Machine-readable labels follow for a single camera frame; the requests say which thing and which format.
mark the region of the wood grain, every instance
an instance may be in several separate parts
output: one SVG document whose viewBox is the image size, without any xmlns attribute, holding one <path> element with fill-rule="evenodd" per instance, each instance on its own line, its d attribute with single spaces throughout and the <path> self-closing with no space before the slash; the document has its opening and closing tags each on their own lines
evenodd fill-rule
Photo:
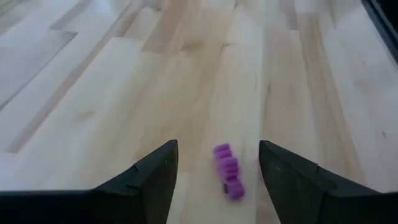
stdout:
<svg viewBox="0 0 398 224">
<path fill-rule="evenodd" d="M 119 11 L 120 14 L 123 14 L 123 12 L 125 12 L 123 9 Z M 0 136 L 0 151 L 18 152 L 29 140 L 98 51 L 102 49 L 106 41 L 113 34 L 117 34 L 116 32 L 119 29 L 115 28 L 115 30 L 111 29 L 110 31 L 109 29 L 112 26 L 119 28 L 119 24 L 116 21 L 118 19 L 123 21 L 123 18 L 118 16 L 113 18 L 114 21 L 101 23 L 95 26 L 91 32 L 77 34 L 37 74 L 37 77 L 0 111 L 0 127 L 7 130 L 4 131 L 5 134 Z"/>
<path fill-rule="evenodd" d="M 280 223 L 268 139 L 398 190 L 397 73 L 359 0 L 22 1 L 0 16 L 0 189 L 96 187 L 178 139 L 168 223 Z"/>
<path fill-rule="evenodd" d="M 0 59 L 0 108 L 31 81 L 76 36 L 73 32 L 48 32 L 28 49 L 8 50 Z"/>
</svg>

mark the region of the hardwood floor plank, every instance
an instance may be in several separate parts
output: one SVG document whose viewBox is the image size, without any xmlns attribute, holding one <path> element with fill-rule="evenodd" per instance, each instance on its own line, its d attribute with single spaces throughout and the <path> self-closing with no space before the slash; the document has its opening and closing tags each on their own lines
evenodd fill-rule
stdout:
<svg viewBox="0 0 398 224">
<path fill-rule="evenodd" d="M 191 21 L 191 17 L 195 14 L 192 9 L 197 9 L 196 5 L 199 2 L 171 0 L 142 50 L 157 54 L 175 55 L 182 45 L 179 41 L 182 36 L 180 30 L 186 28 L 182 24 Z"/>
<path fill-rule="evenodd" d="M 46 1 L 38 10 L 0 35 L 0 46 L 30 47 L 43 39 L 51 24 L 73 7 L 76 2 L 77 0 Z"/>
<path fill-rule="evenodd" d="M 361 0 L 351 0 L 351 1 L 345 1 L 345 0 L 333 0 L 330 1 L 330 14 L 332 21 L 336 24 L 345 21 L 346 16 L 350 16 L 352 12 L 359 8 L 362 7 L 362 1 Z"/>
<path fill-rule="evenodd" d="M 241 10 L 246 11 L 247 15 L 253 18 L 258 24 L 262 26 L 267 23 L 266 20 L 269 10 L 269 1 L 263 0 L 236 0 L 235 8 L 241 8 Z"/>
<path fill-rule="evenodd" d="M 113 22 L 79 33 L 0 111 L 0 151 L 19 152 L 107 41 L 123 31 L 130 6 Z"/>
<path fill-rule="evenodd" d="M 318 12 L 332 12 L 331 6 L 334 1 L 336 0 L 295 0 L 296 13 L 316 14 Z"/>
<path fill-rule="evenodd" d="M 83 11 L 88 7 L 88 5 L 92 2 L 92 0 L 80 0 L 78 1 L 75 6 L 73 6 L 67 13 L 65 13 L 61 18 L 55 21 L 51 26 L 50 29 L 55 30 L 62 30 L 64 29 L 69 23 L 71 23 L 74 18 L 79 16 Z"/>
<path fill-rule="evenodd" d="M 17 4 L 7 12 L 0 12 L 0 35 L 7 32 L 11 27 L 23 21 L 34 11 L 39 10 L 47 3 L 47 0 L 14 0 Z"/>
<path fill-rule="evenodd" d="M 113 153 L 110 147 L 121 123 L 110 113 L 120 99 L 120 87 L 132 81 L 140 49 L 141 44 L 133 40 L 109 41 L 18 154 L 11 172 L 21 181 L 10 186 L 85 189 L 116 175 L 111 172 L 114 169 L 104 166 L 108 171 L 101 172 L 92 164 Z"/>
<path fill-rule="evenodd" d="M 209 117 L 192 172 L 183 223 L 255 223 L 257 153 L 262 122 L 262 27 L 239 7 L 214 74 Z M 246 195 L 231 203 L 216 175 L 211 149 L 231 144 L 239 158 Z"/>
<path fill-rule="evenodd" d="M 0 108 L 22 90 L 50 60 L 76 36 L 48 32 L 28 49 L 12 49 L 0 59 Z"/>
<path fill-rule="evenodd" d="M 341 109 L 340 97 L 323 46 L 316 14 L 299 14 L 298 28 L 308 73 L 315 125 L 320 145 L 319 164 L 324 168 L 365 183 L 351 134 Z"/>
<path fill-rule="evenodd" d="M 109 29 L 121 12 L 131 3 L 130 0 L 89 0 L 82 4 L 80 13 L 74 15 L 73 10 L 67 17 L 72 17 L 64 22 L 62 30 L 70 32 L 94 33 L 100 28 Z"/>
<path fill-rule="evenodd" d="M 280 10 L 285 14 L 287 27 L 291 30 L 297 30 L 297 14 L 294 0 L 280 0 Z"/>
<path fill-rule="evenodd" d="M 178 139 L 180 148 L 184 149 L 180 151 L 179 169 L 182 172 L 192 170 L 212 89 L 211 74 L 223 45 L 220 37 L 226 32 L 231 13 L 227 10 L 220 12 L 223 13 L 217 17 L 212 10 L 203 10 L 204 14 L 215 18 L 212 24 L 206 23 L 213 33 L 199 44 L 185 47 L 174 57 L 166 56 L 165 68 L 155 74 L 157 78 L 152 83 L 147 82 L 146 93 L 136 105 L 128 131 L 138 133 L 135 140 L 139 143 L 138 158 L 168 139 Z"/>
<path fill-rule="evenodd" d="M 268 29 L 270 81 L 263 138 L 317 162 L 318 136 L 297 31 Z"/>
<path fill-rule="evenodd" d="M 147 40 L 159 22 L 161 12 L 149 7 L 141 9 L 137 18 L 123 35 L 125 38 Z"/>
<path fill-rule="evenodd" d="M 397 72 L 366 11 L 359 6 L 335 26 L 322 15 L 320 26 L 341 104 L 369 187 L 398 189 Z"/>
</svg>

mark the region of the purple object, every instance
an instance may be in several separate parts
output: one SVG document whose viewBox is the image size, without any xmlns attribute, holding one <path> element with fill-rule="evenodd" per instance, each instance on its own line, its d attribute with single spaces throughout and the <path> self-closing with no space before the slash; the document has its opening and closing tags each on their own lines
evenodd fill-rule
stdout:
<svg viewBox="0 0 398 224">
<path fill-rule="evenodd" d="M 224 193 L 228 194 L 231 200 L 243 197 L 244 188 L 239 180 L 238 159 L 233 157 L 229 144 L 221 144 L 213 150 L 217 162 L 217 172 L 223 181 Z"/>
</svg>

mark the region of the purple block stack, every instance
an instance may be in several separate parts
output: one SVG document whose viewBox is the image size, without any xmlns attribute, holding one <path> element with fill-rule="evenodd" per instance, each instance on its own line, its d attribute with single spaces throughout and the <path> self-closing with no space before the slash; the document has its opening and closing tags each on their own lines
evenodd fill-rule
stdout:
<svg viewBox="0 0 398 224">
<path fill-rule="evenodd" d="M 238 159 L 232 155 L 229 144 L 216 146 L 213 154 L 217 162 L 218 175 L 224 183 L 224 192 L 232 200 L 240 199 L 244 195 L 244 188 L 239 180 Z"/>
</svg>

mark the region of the purple toy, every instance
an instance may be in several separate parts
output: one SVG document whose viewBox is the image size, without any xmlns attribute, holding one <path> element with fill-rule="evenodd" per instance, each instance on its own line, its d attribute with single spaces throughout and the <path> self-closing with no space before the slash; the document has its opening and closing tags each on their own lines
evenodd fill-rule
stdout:
<svg viewBox="0 0 398 224">
<path fill-rule="evenodd" d="M 238 178 L 238 159 L 233 157 L 229 144 L 216 146 L 213 154 L 217 162 L 218 175 L 224 183 L 224 193 L 232 200 L 240 199 L 244 195 L 244 188 Z"/>
</svg>

